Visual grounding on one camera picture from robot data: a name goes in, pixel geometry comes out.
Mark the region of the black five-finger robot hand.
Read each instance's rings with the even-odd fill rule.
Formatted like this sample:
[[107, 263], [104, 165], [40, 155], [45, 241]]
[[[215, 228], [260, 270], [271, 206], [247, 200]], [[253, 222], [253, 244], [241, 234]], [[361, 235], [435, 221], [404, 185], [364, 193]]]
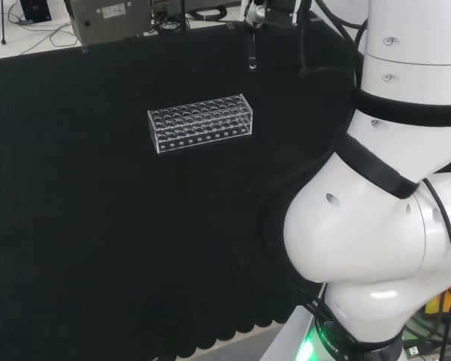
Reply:
[[253, 31], [266, 26], [294, 29], [297, 26], [297, 1], [294, 0], [253, 0], [244, 8], [243, 24]]

